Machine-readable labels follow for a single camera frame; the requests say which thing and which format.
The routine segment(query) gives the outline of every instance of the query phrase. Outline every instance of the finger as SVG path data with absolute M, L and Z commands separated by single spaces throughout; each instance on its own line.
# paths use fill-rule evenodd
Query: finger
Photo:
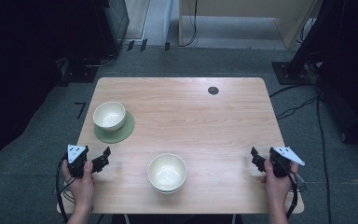
M 83 178 L 89 178 L 91 179 L 91 173 L 92 173 L 92 161 L 86 161 L 84 163 L 84 174 L 83 174 Z
M 264 169 L 266 170 L 266 173 L 267 173 L 266 181 L 269 181 L 270 179 L 275 178 L 274 168 L 273 168 L 270 160 L 266 160 L 264 162 Z
M 71 174 L 69 173 L 68 161 L 67 160 L 64 160 L 62 162 L 61 170 L 62 170 L 63 176 L 65 177 L 65 181 L 69 180 L 72 177 Z
M 261 178 L 260 178 L 260 182 L 265 184 L 267 183 L 267 176 L 266 175 L 263 175 Z
M 290 170 L 292 170 L 292 172 L 294 172 L 294 173 L 298 173 L 298 163 L 292 161 Z

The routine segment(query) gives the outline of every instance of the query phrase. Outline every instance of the handheld controller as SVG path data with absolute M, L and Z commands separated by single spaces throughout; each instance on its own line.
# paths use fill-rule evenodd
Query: handheld controller
M 254 147 L 252 147 L 251 154 L 253 156 L 252 163 L 257 166 L 260 172 L 265 172 L 264 161 L 266 159 L 258 155 Z M 276 177 L 289 175 L 291 161 L 305 165 L 305 162 L 303 162 L 290 147 L 271 147 L 269 149 L 269 160 L 272 163 Z
M 72 146 L 68 145 L 68 169 L 72 177 L 83 177 L 84 163 L 87 161 L 87 153 L 89 148 L 87 146 Z M 103 155 L 92 160 L 92 172 L 99 173 L 105 165 L 109 164 L 108 157 L 110 155 L 110 147 L 108 147 Z

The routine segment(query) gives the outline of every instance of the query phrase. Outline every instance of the green plate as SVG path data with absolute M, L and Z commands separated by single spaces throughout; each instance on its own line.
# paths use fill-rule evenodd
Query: green plate
M 126 112 L 126 120 L 121 128 L 114 131 L 106 131 L 94 124 L 94 133 L 98 139 L 105 143 L 117 143 L 126 139 L 132 133 L 135 126 L 135 120 L 128 111 Z

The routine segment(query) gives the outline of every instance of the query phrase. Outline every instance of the white bowl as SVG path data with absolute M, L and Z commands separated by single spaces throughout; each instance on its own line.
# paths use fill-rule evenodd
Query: white bowl
M 119 102 L 106 102 L 99 105 L 92 116 L 94 123 L 107 131 L 114 131 L 124 124 L 126 109 Z
M 186 180 L 186 164 L 172 153 L 161 154 L 150 162 L 148 177 L 157 191 L 176 192 Z

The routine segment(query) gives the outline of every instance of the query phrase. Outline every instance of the human hand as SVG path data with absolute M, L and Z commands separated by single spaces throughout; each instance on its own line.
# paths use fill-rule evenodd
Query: human hand
M 65 182 L 70 184 L 73 181 L 68 188 L 74 197 L 75 209 L 69 219 L 69 223 L 87 223 L 92 210 L 94 198 L 94 183 L 91 178 L 92 162 L 86 161 L 83 169 L 83 177 L 73 181 L 68 169 L 68 161 L 65 160 L 62 163 L 62 173 L 65 177 Z
M 277 178 L 270 160 L 264 162 L 264 168 L 267 175 L 262 178 L 261 182 L 266 184 L 269 223 L 287 223 L 284 203 L 287 193 L 292 188 L 292 182 L 288 176 Z M 291 171 L 294 173 L 298 172 L 298 164 L 293 161 L 291 163 Z M 296 180 L 293 174 L 290 174 L 290 176 L 294 181 Z

